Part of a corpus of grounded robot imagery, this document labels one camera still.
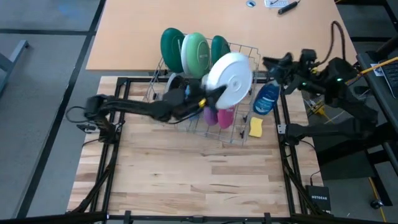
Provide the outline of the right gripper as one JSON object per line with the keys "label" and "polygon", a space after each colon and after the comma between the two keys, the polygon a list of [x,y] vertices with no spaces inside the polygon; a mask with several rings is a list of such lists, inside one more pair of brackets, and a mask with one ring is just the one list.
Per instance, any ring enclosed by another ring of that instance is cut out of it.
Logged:
{"label": "right gripper", "polygon": [[272,67],[269,75],[285,90],[320,90],[312,72],[316,59],[314,50],[303,49],[298,61],[294,61],[293,55],[287,52],[282,58],[263,57],[262,63],[265,67]]}

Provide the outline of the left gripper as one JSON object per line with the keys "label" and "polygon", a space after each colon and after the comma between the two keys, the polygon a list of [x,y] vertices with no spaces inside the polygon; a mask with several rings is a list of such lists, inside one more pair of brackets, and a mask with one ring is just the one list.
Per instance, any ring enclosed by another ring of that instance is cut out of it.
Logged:
{"label": "left gripper", "polygon": [[170,121],[172,118],[180,121],[187,119],[187,116],[195,116],[201,110],[198,104],[204,97],[208,103],[216,103],[226,89],[227,86],[222,85],[205,92],[198,80],[169,81],[163,100],[170,106],[170,111],[163,117],[163,121]]}

